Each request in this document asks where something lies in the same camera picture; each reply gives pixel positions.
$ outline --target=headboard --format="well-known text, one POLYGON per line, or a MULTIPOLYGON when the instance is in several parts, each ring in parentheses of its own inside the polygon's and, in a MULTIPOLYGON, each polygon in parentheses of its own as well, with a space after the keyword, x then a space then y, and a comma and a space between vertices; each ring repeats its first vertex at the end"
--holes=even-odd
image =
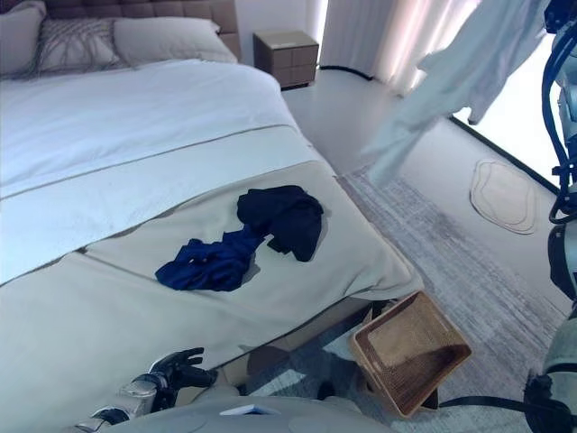
MULTIPOLYGON (((22 0, 0 0, 5 13, 22 0)), ((220 25, 220 38, 241 58, 234 0, 44 0, 50 18, 186 16, 220 25)))

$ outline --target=pillow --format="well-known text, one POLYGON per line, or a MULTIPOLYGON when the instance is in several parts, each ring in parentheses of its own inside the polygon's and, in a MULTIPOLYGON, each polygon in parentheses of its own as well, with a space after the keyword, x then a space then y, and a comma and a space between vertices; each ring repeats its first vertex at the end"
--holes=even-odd
POLYGON ((98 18, 46 20, 40 33, 38 71, 86 72, 118 65, 113 22, 98 18))
POLYGON ((0 75, 29 72, 36 57, 38 31, 46 6, 26 1, 0 15, 0 75))
POLYGON ((201 18, 124 18, 114 23, 114 41, 131 66, 170 59, 236 63, 234 54, 216 35, 216 27, 201 18))

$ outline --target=nightstand drawer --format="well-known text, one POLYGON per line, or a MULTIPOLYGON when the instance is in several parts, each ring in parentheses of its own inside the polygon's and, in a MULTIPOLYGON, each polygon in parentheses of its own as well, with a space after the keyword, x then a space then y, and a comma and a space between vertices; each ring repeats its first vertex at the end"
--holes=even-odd
POLYGON ((292 86, 292 68, 275 69, 272 71, 272 76, 277 79, 282 88, 292 86))
POLYGON ((316 65, 307 65, 275 69, 272 71, 272 76, 277 79, 282 88, 286 88, 314 81, 315 73, 316 65))
POLYGON ((316 65, 318 46, 301 47, 292 50, 292 66, 316 65))
POLYGON ((272 52, 272 67, 274 69, 290 68, 292 66, 292 49, 275 50, 272 52))
POLYGON ((296 66, 292 68, 291 79, 294 84, 310 83, 315 80, 316 65, 296 66))

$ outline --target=dark blue clothing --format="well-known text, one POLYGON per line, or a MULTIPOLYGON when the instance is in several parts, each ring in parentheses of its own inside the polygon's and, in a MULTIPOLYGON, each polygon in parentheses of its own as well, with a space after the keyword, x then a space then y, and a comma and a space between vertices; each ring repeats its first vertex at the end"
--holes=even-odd
POLYGON ((174 261, 156 271, 158 281, 175 290, 237 289, 266 235, 274 236, 268 243, 273 250, 292 252, 301 262, 312 258, 323 208, 301 187, 249 189, 237 206, 243 230, 224 233, 222 242, 212 244, 190 239, 174 261))
POLYGON ((255 233, 274 236, 268 243, 270 248, 279 253, 292 252, 300 262, 313 257, 323 208, 301 187, 249 189, 239 197, 237 206, 238 219, 255 233))
POLYGON ((222 242, 204 244, 190 239, 174 261, 166 263, 155 275, 159 282, 175 290, 238 289, 249 270, 252 254, 262 241, 264 237, 248 226, 224 233, 222 242))

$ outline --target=laundry basket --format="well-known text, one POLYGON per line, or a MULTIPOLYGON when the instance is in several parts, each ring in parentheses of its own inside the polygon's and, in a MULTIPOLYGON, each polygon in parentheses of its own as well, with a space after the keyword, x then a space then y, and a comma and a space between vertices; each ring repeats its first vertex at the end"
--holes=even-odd
POLYGON ((350 345, 373 391, 402 418, 410 417, 472 353, 423 291, 361 327, 350 345))

